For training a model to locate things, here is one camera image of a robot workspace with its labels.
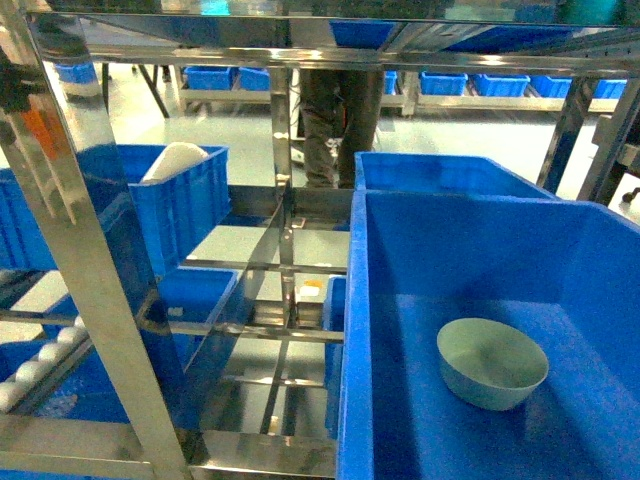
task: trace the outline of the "leg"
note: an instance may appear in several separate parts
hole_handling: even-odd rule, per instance
[[[171,71],[169,70],[169,65],[162,66],[162,81],[164,83],[171,83]]]
[[[338,155],[340,188],[354,187],[354,155],[373,146],[383,89],[384,72],[342,72],[340,93],[347,108],[347,127]]]
[[[333,158],[326,143],[333,137],[338,72],[302,69],[300,86],[307,186],[333,188]]]

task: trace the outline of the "white roller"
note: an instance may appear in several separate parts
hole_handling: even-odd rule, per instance
[[[7,412],[22,397],[24,385],[15,382],[0,383],[0,411]]]
[[[38,360],[45,363],[56,363],[71,349],[69,343],[47,343],[40,349]]]
[[[58,343],[76,343],[84,336],[85,332],[84,328],[65,327],[58,333],[57,341]]]
[[[30,360],[20,365],[16,370],[16,383],[24,383],[27,385],[36,383],[42,379],[51,369],[51,365],[47,362],[36,362]]]

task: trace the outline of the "white bowl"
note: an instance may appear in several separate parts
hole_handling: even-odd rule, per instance
[[[522,403],[549,373],[536,342],[504,323],[461,318],[438,332],[440,372],[465,402],[504,411]]]

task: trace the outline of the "metal shelving unit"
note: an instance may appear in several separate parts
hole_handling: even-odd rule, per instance
[[[589,106],[599,108],[591,102],[597,79],[632,77],[610,122],[611,134],[601,142],[581,193],[581,198],[596,200],[602,198],[603,185],[611,178],[640,111],[640,80],[633,79],[640,74],[635,30],[622,31],[623,34],[619,30],[594,31],[599,53],[587,57],[580,45],[585,38],[589,40],[588,36],[566,41],[554,50],[545,47],[500,55],[450,53],[442,50],[503,22],[504,16],[493,21],[485,18],[484,23],[478,23],[477,18],[466,19],[475,23],[438,23],[446,19],[448,2],[429,2],[427,12],[413,14],[428,20],[396,21],[380,49],[356,50],[323,43],[330,31],[327,17],[369,18],[372,10],[366,8],[366,2],[362,2],[364,9],[359,13],[333,11],[330,2],[233,0],[228,2],[230,16],[208,16],[208,2],[201,5],[197,1],[132,1],[117,5],[96,1],[91,6],[74,0],[15,2],[0,4],[0,46],[6,56],[3,85],[14,94],[3,101],[0,140],[84,319],[88,336],[78,339],[69,356],[51,364],[47,375],[24,393],[15,408],[0,415],[3,469],[163,480],[335,476],[334,442],[269,435],[279,387],[287,385],[282,371],[290,342],[341,340],[339,334],[320,330],[318,306],[296,302],[296,273],[344,272],[295,264],[294,221],[305,217],[308,227],[319,228],[346,221],[351,200],[349,191],[292,188],[292,69],[395,69],[413,72],[414,80],[425,66],[441,72],[573,76],[575,81],[562,104],[538,180],[539,185],[551,191],[558,187]],[[412,17],[401,9],[375,11],[382,18]],[[80,17],[83,22],[89,19],[114,27],[112,35],[87,41]],[[638,19],[625,21],[633,25]],[[594,23],[607,22],[599,18]],[[135,32],[135,42],[130,41],[128,31]],[[147,41],[147,37],[163,41]],[[215,328],[197,330],[197,334],[208,335],[205,348],[185,373],[179,367],[172,342],[166,341],[167,333],[178,326],[169,322],[162,309],[153,308],[158,299],[156,280],[144,254],[122,168],[113,161],[118,157],[100,90],[91,90],[93,93],[88,95],[67,92],[65,85],[51,75],[52,63],[80,64],[91,60],[272,69],[269,99],[274,185],[233,186],[230,217],[230,221],[262,217],[262,225],[267,228],[250,260],[234,265],[242,273]],[[405,96],[417,98],[416,88],[417,82],[410,83]],[[405,114],[411,114],[409,110],[416,107],[416,102],[408,104],[406,97],[398,96],[396,100],[403,101]],[[475,97],[463,101],[471,100],[479,101]],[[554,103],[554,108],[558,107],[559,103]],[[34,129],[34,119],[53,134]],[[97,147],[101,154],[94,156],[92,152]],[[118,235],[103,231],[100,215],[105,208],[118,209],[121,214],[117,218],[123,228]],[[276,251],[280,253],[277,264],[273,263]],[[196,263],[224,266],[220,262]],[[282,301],[277,304],[256,300],[267,271],[281,277]],[[3,319],[25,322],[71,321],[29,313],[2,315]],[[203,398],[216,387],[208,375],[219,360],[214,345],[233,347],[240,334],[281,340],[272,378],[265,382],[270,387],[260,433],[203,431],[197,423],[180,421],[175,415],[179,401],[191,402],[197,411]],[[93,348],[105,365],[130,424],[30,416],[38,402]],[[164,361],[153,365],[150,357]]]

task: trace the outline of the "white object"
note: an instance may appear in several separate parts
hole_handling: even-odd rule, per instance
[[[44,363],[57,363],[70,349],[69,343],[47,343],[38,352],[38,360]]]
[[[51,369],[51,365],[46,362],[36,362],[30,360],[20,365],[16,370],[16,383],[33,384],[42,379]]]
[[[515,408],[549,373],[549,361],[537,343],[484,318],[447,323],[438,332],[438,350],[449,390],[487,410]]]
[[[57,341],[58,343],[76,343],[80,340],[86,333],[84,328],[79,327],[65,327],[60,330],[58,333]]]
[[[209,154],[193,143],[173,142],[158,156],[140,183],[156,183],[201,163]]]
[[[15,382],[0,383],[0,411],[7,412],[24,395],[24,385]]]

